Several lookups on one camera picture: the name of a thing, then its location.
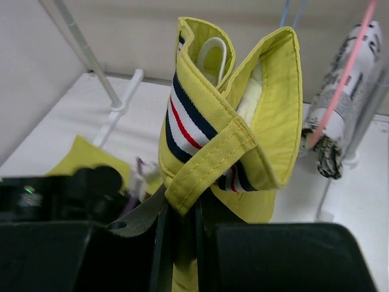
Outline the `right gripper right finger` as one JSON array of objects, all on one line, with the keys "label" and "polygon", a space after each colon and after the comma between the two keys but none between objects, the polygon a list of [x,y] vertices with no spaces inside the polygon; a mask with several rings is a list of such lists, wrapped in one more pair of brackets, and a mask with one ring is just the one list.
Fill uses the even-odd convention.
[{"label": "right gripper right finger", "polygon": [[247,224],[205,201],[194,213],[201,291],[376,291],[342,225]]}]

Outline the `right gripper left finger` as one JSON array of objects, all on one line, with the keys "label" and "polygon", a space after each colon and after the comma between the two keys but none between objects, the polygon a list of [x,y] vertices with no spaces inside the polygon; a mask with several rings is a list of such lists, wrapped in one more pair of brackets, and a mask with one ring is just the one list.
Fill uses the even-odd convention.
[{"label": "right gripper left finger", "polygon": [[108,226],[1,225],[2,291],[168,291],[165,189]]}]

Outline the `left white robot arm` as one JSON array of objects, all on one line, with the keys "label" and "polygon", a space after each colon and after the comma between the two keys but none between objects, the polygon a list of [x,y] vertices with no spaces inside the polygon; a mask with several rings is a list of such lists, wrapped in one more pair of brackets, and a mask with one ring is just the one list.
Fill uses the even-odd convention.
[{"label": "left white robot arm", "polygon": [[108,165],[68,175],[1,178],[1,222],[93,220],[109,224],[128,199],[121,174]]}]

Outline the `yellow trousers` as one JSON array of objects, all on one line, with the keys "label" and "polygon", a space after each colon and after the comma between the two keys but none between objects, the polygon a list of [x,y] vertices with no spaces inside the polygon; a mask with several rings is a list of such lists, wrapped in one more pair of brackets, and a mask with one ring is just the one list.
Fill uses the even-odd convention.
[{"label": "yellow trousers", "polygon": [[[300,50],[295,30],[282,27],[236,66],[227,34],[192,17],[178,19],[176,50],[158,150],[160,186],[179,217],[168,291],[198,291],[188,216],[199,197],[210,189],[243,221],[267,223],[277,190],[289,182],[301,138]],[[127,163],[80,136],[52,174],[96,161],[130,177]]]}]

